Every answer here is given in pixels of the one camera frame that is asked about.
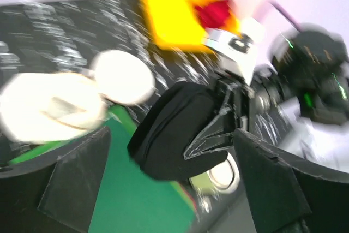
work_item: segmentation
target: purple cable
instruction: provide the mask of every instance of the purple cable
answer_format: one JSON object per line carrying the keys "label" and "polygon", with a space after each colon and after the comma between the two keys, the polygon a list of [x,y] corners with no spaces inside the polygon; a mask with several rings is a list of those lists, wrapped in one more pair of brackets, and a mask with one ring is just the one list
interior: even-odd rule
{"label": "purple cable", "polygon": [[263,2],[254,12],[253,18],[261,23],[261,21],[264,19],[264,17],[267,15],[267,13],[270,10],[270,7],[274,7],[285,19],[289,21],[289,23],[292,24],[292,26],[298,30],[301,31],[301,28],[299,24],[294,20],[293,17],[290,16],[290,14],[282,7],[278,2],[275,0],[267,0]]}

